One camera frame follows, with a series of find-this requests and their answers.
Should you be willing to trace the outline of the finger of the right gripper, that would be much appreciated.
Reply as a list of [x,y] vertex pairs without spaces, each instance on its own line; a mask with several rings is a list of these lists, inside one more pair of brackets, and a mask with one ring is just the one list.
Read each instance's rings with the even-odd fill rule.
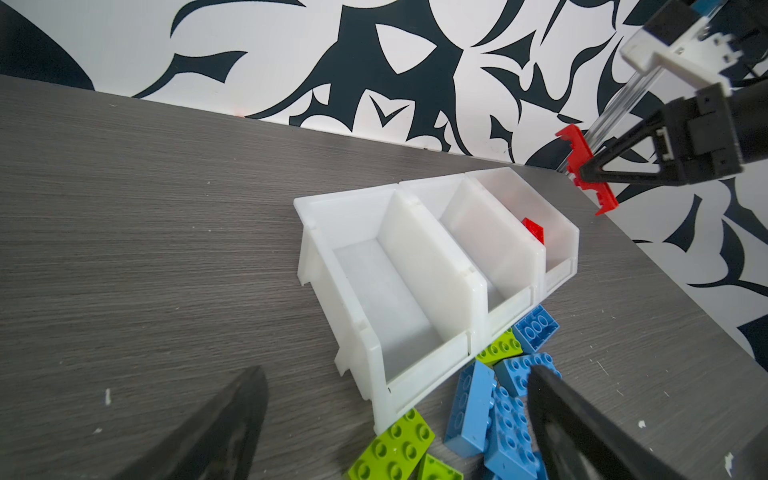
[[606,183],[680,186],[686,174],[680,155],[686,141],[689,107],[683,98],[656,113],[599,150],[591,162],[597,180]]

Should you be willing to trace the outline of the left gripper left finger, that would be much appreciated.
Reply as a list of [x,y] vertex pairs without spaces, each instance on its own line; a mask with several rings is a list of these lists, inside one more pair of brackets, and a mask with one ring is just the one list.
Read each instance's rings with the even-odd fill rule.
[[269,401],[265,372],[240,373],[116,479],[246,479]]

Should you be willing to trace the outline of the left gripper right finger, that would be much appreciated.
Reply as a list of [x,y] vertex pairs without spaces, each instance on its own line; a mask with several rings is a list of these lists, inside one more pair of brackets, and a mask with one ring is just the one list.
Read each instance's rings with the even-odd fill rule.
[[681,479],[544,366],[528,379],[530,424],[550,479]]

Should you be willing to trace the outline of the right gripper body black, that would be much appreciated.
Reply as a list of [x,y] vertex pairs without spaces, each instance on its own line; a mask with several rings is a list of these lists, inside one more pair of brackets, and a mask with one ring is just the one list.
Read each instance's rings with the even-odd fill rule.
[[679,186],[735,175],[767,159],[767,82],[727,96],[713,85],[659,111],[661,183]]

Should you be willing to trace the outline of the red lego brick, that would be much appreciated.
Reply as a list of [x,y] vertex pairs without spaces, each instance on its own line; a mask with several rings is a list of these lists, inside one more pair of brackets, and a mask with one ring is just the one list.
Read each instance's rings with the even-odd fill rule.
[[597,215],[616,209],[619,203],[610,186],[597,180],[591,171],[594,154],[582,131],[576,125],[568,125],[557,133],[557,137],[571,146],[571,153],[566,158],[566,170],[572,176],[573,183],[584,191],[591,190],[596,193],[600,205]]
[[541,225],[529,218],[524,218],[522,224],[542,245],[545,244],[545,232]]

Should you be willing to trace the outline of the blue lego brick large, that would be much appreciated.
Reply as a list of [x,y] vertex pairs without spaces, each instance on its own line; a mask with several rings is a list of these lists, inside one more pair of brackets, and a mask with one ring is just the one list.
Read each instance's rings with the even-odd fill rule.
[[477,360],[461,371],[444,437],[446,447],[459,457],[485,451],[496,387],[493,370]]

